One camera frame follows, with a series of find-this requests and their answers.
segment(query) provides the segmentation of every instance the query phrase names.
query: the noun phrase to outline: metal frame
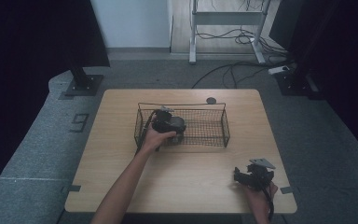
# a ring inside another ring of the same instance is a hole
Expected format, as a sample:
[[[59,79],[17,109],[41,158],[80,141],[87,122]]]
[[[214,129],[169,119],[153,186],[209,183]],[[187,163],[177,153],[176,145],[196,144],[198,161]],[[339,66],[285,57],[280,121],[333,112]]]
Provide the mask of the metal frame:
[[[263,30],[264,22],[268,15],[270,0],[267,0],[263,11],[259,12],[198,12],[197,0],[192,1],[191,10],[191,37],[189,62],[196,63],[196,26],[197,25],[258,25],[255,38],[251,38],[252,47],[259,63],[265,63],[259,45],[260,35]]]

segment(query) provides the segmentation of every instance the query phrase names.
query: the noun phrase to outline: black wire basket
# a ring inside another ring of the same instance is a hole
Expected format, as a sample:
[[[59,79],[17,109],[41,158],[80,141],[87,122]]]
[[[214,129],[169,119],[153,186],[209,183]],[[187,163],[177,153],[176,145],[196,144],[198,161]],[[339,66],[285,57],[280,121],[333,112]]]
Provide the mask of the black wire basket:
[[[144,127],[150,115],[161,107],[168,107],[173,116],[185,120],[186,130],[164,142],[163,146],[200,145],[226,147],[229,140],[226,104],[158,105],[138,104],[134,138],[139,146]]]

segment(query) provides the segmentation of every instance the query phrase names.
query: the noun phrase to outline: table top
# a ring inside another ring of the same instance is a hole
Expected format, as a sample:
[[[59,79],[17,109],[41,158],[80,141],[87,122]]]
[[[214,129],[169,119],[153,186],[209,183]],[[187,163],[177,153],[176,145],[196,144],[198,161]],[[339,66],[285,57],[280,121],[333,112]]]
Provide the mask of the table top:
[[[138,103],[205,104],[213,97],[226,103],[230,139],[227,147],[162,147],[144,169],[128,212],[250,213],[234,167],[246,173],[250,159],[265,158],[276,169],[273,182],[289,187],[282,159],[256,90],[108,90],[89,134],[66,200],[68,212],[95,212],[106,192],[134,156]],[[275,213],[296,211],[293,193],[280,190]]]

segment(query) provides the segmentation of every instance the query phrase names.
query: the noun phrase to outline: wall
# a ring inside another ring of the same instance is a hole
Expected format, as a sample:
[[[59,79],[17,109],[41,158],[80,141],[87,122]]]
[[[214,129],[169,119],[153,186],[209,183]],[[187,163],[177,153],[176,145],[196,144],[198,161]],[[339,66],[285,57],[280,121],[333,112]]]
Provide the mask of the wall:
[[[107,48],[169,48],[171,0],[91,0]]]

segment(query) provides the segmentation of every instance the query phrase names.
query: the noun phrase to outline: wire basket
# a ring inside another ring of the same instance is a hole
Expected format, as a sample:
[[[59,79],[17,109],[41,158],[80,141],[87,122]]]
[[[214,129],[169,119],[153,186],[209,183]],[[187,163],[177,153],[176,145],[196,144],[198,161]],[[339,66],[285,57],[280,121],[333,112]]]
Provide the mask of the wire basket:
[[[158,105],[138,104],[138,114],[135,124],[134,138],[136,145],[139,141],[150,115],[162,106],[173,109],[173,116],[185,120],[186,130],[183,135],[164,142],[163,146],[171,145],[201,145],[212,147],[226,147],[229,140],[226,104],[196,104],[196,105]]]

